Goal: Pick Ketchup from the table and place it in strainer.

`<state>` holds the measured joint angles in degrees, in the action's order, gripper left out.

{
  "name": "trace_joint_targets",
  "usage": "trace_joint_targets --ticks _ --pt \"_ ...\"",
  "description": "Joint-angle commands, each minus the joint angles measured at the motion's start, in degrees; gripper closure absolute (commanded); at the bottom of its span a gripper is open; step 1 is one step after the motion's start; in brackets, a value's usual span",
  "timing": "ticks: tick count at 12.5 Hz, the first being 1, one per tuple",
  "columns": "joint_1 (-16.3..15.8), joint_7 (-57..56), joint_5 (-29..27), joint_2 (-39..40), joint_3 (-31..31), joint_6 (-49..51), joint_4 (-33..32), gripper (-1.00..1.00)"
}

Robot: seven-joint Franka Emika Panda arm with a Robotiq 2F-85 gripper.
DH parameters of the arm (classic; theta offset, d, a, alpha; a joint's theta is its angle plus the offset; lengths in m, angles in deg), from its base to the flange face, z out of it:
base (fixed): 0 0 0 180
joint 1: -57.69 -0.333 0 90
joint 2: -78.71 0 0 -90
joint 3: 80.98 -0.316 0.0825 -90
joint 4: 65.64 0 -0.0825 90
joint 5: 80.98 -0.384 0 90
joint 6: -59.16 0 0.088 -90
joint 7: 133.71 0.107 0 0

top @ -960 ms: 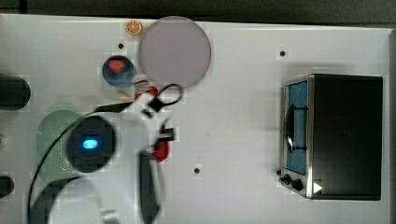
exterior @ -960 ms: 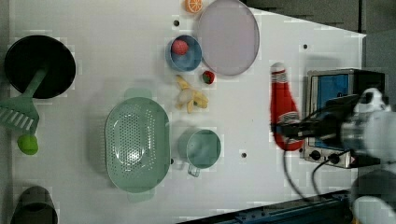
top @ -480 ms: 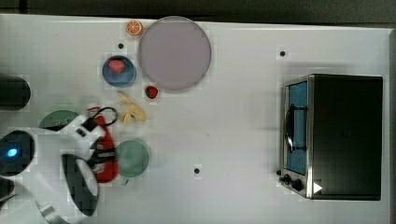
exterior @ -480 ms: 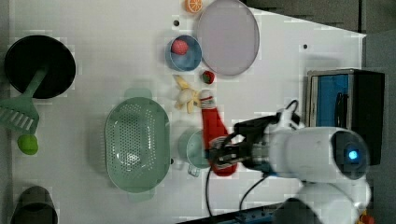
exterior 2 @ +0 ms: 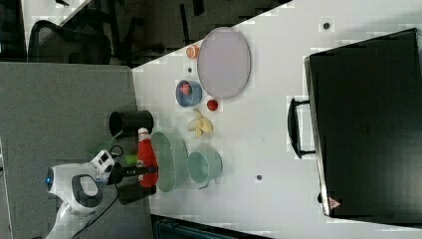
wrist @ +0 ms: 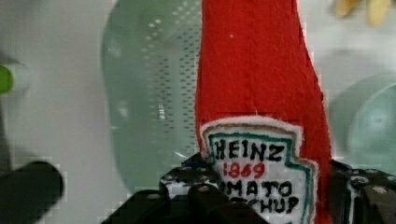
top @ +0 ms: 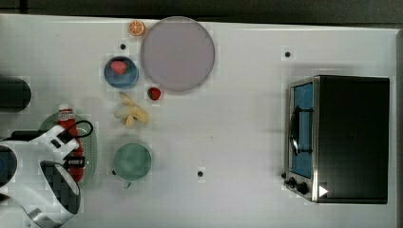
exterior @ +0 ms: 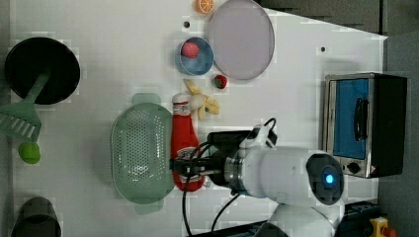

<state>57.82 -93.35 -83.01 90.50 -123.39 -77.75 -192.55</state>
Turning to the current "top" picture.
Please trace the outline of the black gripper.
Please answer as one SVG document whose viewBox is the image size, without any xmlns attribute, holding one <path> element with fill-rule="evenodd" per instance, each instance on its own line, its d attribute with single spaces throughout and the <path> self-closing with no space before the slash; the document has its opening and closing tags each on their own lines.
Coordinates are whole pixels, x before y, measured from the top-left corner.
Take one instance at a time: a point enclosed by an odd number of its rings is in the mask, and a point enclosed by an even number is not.
<svg viewBox="0 0 403 228">
<path fill-rule="evenodd" d="M 65 168 L 84 168 L 86 166 L 86 158 L 84 156 L 68 156 L 65 157 L 65 162 L 63 163 Z"/>
</svg>

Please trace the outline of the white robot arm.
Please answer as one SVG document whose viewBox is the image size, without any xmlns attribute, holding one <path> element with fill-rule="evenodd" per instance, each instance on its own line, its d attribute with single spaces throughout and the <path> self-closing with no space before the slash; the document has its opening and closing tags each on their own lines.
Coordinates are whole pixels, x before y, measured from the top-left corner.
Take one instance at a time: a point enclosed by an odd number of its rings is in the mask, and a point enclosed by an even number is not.
<svg viewBox="0 0 403 228">
<path fill-rule="evenodd" d="M 75 141 L 1 143 L 1 193 L 40 228 L 61 228 L 79 211 L 80 187 L 63 166 L 77 147 Z"/>
</svg>

